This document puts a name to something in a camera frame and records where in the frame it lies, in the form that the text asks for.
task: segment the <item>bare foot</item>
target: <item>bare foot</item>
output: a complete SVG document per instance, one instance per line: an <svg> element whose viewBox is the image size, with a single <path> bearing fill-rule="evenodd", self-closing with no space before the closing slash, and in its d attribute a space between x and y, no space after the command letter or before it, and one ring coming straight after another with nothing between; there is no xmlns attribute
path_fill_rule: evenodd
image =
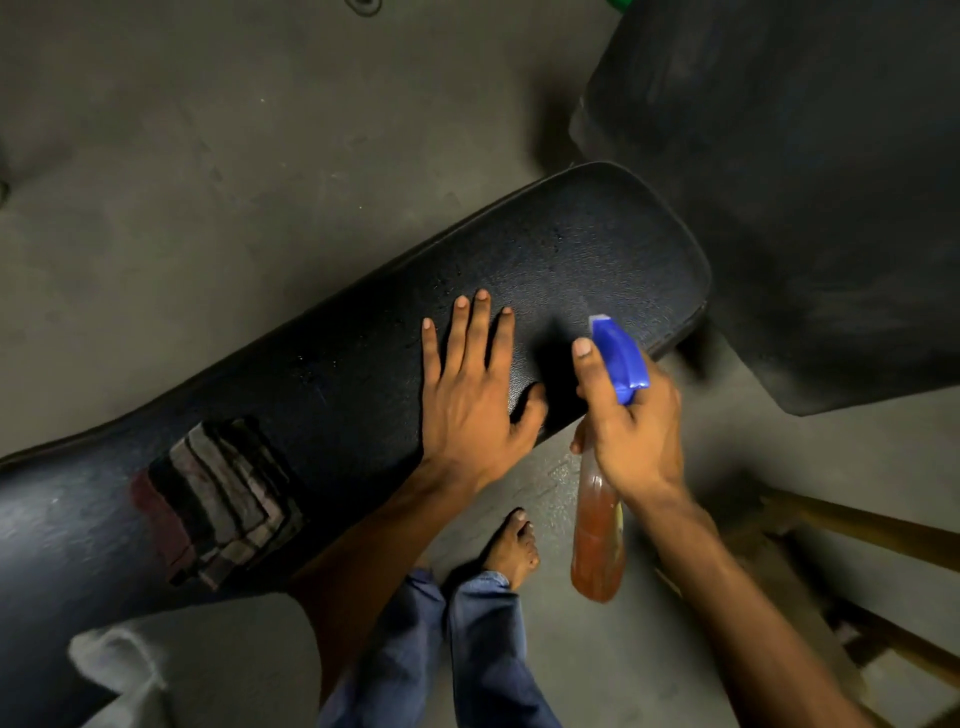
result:
<svg viewBox="0 0 960 728"><path fill-rule="evenodd" d="M510 588L516 591L539 565L534 525L527 520L526 511L517 509L494 542L483 568L502 573L510 582Z"/></svg>

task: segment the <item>jeans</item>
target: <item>jeans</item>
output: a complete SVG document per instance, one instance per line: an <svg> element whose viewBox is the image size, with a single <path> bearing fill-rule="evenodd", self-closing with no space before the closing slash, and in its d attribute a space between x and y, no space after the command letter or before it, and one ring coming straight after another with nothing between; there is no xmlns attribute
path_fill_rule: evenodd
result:
<svg viewBox="0 0 960 728"><path fill-rule="evenodd" d="M430 573L413 570L327 699L317 728L414 728L437 668L444 611L460 728L559 728L526 666L520 598L506 577L483 571L446 606Z"/></svg>

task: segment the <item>plastic bottle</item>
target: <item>plastic bottle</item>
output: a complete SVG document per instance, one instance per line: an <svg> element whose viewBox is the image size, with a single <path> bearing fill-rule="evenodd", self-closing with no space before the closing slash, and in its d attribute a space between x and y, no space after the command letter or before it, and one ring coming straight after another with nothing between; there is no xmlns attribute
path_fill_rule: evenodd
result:
<svg viewBox="0 0 960 728"><path fill-rule="evenodd" d="M643 355L630 335L609 316L590 317L590 337L603 356L620 404L629 404L637 389L650 386ZM577 522L573 532L570 581L587 599L608 602L620 588L623 548L623 503L597 464L589 426L580 460Z"/></svg>

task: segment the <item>white cloth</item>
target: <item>white cloth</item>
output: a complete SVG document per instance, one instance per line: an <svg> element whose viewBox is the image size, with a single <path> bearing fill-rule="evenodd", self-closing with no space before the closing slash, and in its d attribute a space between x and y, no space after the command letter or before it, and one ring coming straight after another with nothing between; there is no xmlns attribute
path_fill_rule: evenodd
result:
<svg viewBox="0 0 960 728"><path fill-rule="evenodd" d="M118 694L84 728L310 728L313 629L290 596L160 612L70 641L81 675Z"/></svg>

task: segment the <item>hand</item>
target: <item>hand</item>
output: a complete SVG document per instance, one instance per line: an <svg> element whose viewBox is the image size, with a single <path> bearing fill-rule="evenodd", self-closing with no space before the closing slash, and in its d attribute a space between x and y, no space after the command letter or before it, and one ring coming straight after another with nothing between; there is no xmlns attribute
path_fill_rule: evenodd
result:
<svg viewBox="0 0 960 728"><path fill-rule="evenodd" d="M680 445L680 392L649 356L643 358L650 387L637 390L633 402L623 406L593 342L573 342L577 394L587 400L588 414L570 444L573 452L583 452L587 428L593 428L600 470L641 518L656 504L690 501Z"/></svg>
<svg viewBox="0 0 960 728"><path fill-rule="evenodd" d="M514 358L514 312L504 308L490 355L490 294L477 292L473 316L461 296L441 368L437 327L423 319L423 466L467 484L475 493L501 477L537 442L546 417L543 385L527 397L523 416L510 423L510 364Z"/></svg>

